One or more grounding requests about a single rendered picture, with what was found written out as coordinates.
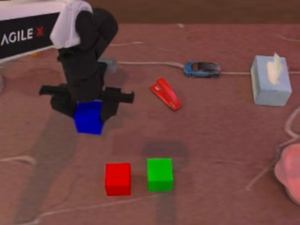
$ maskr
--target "red cube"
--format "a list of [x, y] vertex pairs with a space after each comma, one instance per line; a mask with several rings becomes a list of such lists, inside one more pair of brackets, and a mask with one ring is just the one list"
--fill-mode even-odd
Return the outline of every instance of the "red cube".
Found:
[[108, 196], [131, 195], [130, 163], [105, 165], [105, 190]]

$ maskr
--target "blue cube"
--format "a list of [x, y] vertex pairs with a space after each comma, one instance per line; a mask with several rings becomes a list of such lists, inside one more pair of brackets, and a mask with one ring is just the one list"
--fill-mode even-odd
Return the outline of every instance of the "blue cube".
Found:
[[267, 64], [273, 59], [272, 56], [257, 55], [252, 64], [253, 98], [257, 105], [284, 106], [292, 93], [288, 67], [284, 57], [280, 58], [283, 72], [279, 82], [272, 84], [269, 81]]
[[78, 133], [100, 135], [103, 123], [100, 119], [102, 102], [92, 101], [88, 103], [78, 103], [74, 114], [74, 123]]

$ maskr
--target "tissue box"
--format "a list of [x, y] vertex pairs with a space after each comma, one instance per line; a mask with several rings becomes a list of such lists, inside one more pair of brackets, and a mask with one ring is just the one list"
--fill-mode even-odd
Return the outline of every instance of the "tissue box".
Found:
[[292, 88], [288, 67], [284, 57], [281, 57], [283, 72], [278, 84], [272, 84], [268, 78], [267, 63], [273, 61], [272, 56], [257, 55], [251, 67], [251, 79], [254, 102], [257, 105], [284, 106], [289, 99]]

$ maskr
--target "red letter x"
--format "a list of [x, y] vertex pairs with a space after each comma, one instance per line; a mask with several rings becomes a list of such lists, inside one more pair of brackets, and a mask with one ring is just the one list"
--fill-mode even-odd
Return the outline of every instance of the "red letter x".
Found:
[[40, 37], [43, 35], [43, 29], [44, 29], [43, 26], [37, 27], [37, 37]]

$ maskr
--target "green cube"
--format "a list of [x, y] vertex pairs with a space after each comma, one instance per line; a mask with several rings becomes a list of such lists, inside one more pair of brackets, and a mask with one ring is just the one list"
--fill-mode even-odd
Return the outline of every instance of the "green cube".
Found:
[[147, 159], [148, 191], [172, 191], [173, 166], [171, 158]]

